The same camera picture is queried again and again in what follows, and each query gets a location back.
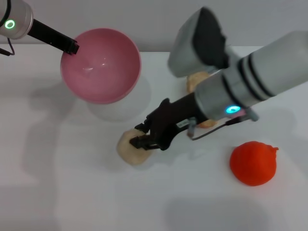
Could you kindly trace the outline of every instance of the bowl rim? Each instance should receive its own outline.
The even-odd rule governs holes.
[[[62,62],[62,60],[63,60],[64,56],[67,55],[65,52],[63,52],[62,57],[61,57],[61,61],[60,61],[61,77],[62,77],[62,80],[64,81],[64,83],[67,85],[67,87],[68,87],[78,98],[80,98],[80,99],[83,99],[83,100],[85,100],[85,101],[87,101],[87,102],[95,103],[95,104],[110,104],[110,103],[115,103],[115,102],[117,102],[117,101],[122,100],[122,99],[125,98],[128,94],[130,94],[131,91],[132,91],[132,90],[134,89],[134,87],[136,86],[136,84],[137,84],[137,82],[138,82],[138,80],[139,80],[139,78],[140,78],[140,75],[141,75],[141,65],[142,65],[142,63],[141,63],[140,51],[139,51],[137,45],[135,44],[135,42],[134,42],[129,36],[127,36],[125,33],[121,32],[121,31],[119,31],[119,30],[112,29],[112,28],[107,28],[107,27],[94,28],[94,29],[90,29],[90,30],[84,31],[84,32],[82,32],[81,34],[79,34],[78,36],[76,36],[74,39],[77,40],[78,37],[80,37],[80,36],[82,36],[82,35],[84,35],[84,34],[86,34],[86,33],[89,33],[89,32],[91,32],[91,31],[94,31],[94,30],[112,30],[112,31],[114,31],[114,32],[117,32],[117,33],[119,33],[119,34],[125,36],[125,37],[133,44],[133,46],[135,47],[135,49],[136,49],[136,51],[137,51],[137,53],[138,53],[139,71],[138,71],[137,77],[136,77],[134,83],[132,84],[132,86],[131,86],[125,93],[123,93],[122,95],[119,95],[118,97],[115,97],[115,98],[113,98],[113,99],[111,99],[111,100],[94,101],[94,100],[89,100],[89,99],[86,99],[86,98],[84,98],[84,97],[79,96],[72,88],[70,88],[69,84],[67,83],[67,81],[66,81],[66,79],[64,78],[64,75],[63,75],[63,66],[62,66],[62,65],[63,65],[63,62]]]

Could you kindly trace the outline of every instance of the beige pastry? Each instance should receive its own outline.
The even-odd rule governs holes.
[[[203,80],[209,78],[210,75],[207,72],[197,72],[193,75],[187,77],[187,92],[192,93],[196,89],[197,85],[201,83]],[[211,128],[217,124],[217,121],[214,120],[207,120],[198,125],[200,128]]]
[[[145,162],[150,155],[152,154],[152,150],[144,150],[143,148],[135,148],[132,146],[129,141],[130,139],[145,135],[144,132],[132,129],[123,133],[116,150],[120,157],[130,165],[141,165]]]

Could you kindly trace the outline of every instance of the white wall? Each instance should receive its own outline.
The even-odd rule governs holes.
[[[112,27],[129,35],[141,51],[168,51],[179,27],[204,5],[217,14],[235,46],[263,46],[289,31],[308,29],[308,0],[26,1],[37,20],[68,36]],[[37,41],[27,36],[16,42]]]

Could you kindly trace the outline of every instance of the white table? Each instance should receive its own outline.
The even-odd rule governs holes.
[[[185,79],[167,70],[168,53],[142,53],[133,92],[97,106],[63,84],[60,51],[15,49],[15,57],[0,56],[1,231],[307,230],[308,84],[256,105],[258,122],[195,142],[180,134],[131,167],[116,154],[122,132],[164,98],[185,95]],[[248,187],[228,159],[234,146],[254,140],[280,148],[278,168],[267,184]]]

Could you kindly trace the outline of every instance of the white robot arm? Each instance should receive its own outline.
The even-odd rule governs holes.
[[[168,66],[176,77],[220,69],[201,82],[194,93],[174,103],[169,99],[135,128],[147,135],[130,143],[136,148],[167,149],[173,138],[188,130],[192,139],[196,124],[219,120],[239,110],[246,115],[225,125],[258,120],[251,106],[308,81],[308,32],[295,31],[237,60],[226,48],[218,21],[207,8],[197,11],[181,27]]]
[[[75,40],[34,19],[31,7],[23,0],[0,0],[0,35],[8,39],[30,35],[68,54],[76,54],[79,48]],[[0,53],[10,54],[2,49]]]

